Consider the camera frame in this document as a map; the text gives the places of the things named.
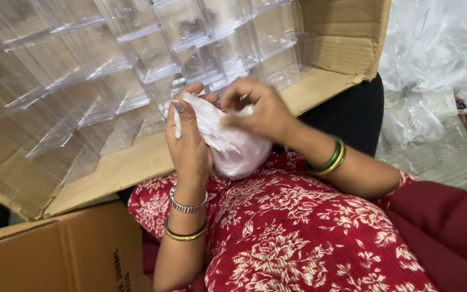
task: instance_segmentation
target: woman's left hand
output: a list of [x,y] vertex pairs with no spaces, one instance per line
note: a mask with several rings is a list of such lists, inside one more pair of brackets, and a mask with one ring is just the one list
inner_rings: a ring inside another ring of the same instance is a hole
[[[192,106],[183,100],[185,91],[199,94],[203,88],[203,83],[194,83],[183,89],[172,100],[166,123],[165,136],[174,168],[178,174],[178,186],[185,186],[185,188],[204,188],[213,169],[212,153],[198,130],[196,113]],[[211,103],[216,103],[219,100],[217,94],[200,97]],[[181,123],[181,137],[179,139],[175,137],[174,110],[178,111]]]

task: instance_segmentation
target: red floral dress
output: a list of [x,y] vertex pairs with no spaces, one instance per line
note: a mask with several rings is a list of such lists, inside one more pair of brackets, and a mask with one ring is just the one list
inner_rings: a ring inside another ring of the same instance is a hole
[[[399,187],[415,177],[402,172]],[[136,186],[129,212],[159,240],[171,174]],[[207,186],[209,291],[437,291],[385,213],[271,153],[253,175]]]

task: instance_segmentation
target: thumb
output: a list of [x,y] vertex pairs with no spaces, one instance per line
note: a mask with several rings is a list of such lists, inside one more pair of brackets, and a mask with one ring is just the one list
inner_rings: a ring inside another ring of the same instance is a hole
[[192,106],[184,100],[173,100],[172,105],[178,111],[182,135],[185,135],[189,131],[197,130],[196,112]]
[[240,128],[243,130],[250,129],[250,117],[240,117],[234,115],[225,115],[221,118],[221,126]]

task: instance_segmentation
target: cardboard box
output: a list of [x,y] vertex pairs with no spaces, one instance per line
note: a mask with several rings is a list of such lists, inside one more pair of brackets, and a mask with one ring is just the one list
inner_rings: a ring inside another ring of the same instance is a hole
[[[282,91],[295,115],[376,76],[390,10],[390,0],[300,3],[305,31],[314,35],[314,68]],[[29,220],[66,213],[172,169],[164,134],[158,133],[103,156],[94,174],[60,187],[0,136],[0,202]]]
[[114,202],[2,228],[0,291],[152,291],[140,225]]

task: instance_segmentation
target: painted fingernail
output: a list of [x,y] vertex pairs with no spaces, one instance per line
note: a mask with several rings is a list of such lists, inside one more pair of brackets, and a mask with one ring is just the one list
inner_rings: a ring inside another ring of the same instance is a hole
[[172,104],[174,105],[174,107],[176,108],[176,110],[179,112],[179,113],[182,113],[185,111],[185,108],[183,107],[183,105],[177,101],[177,100],[173,100],[172,101]]

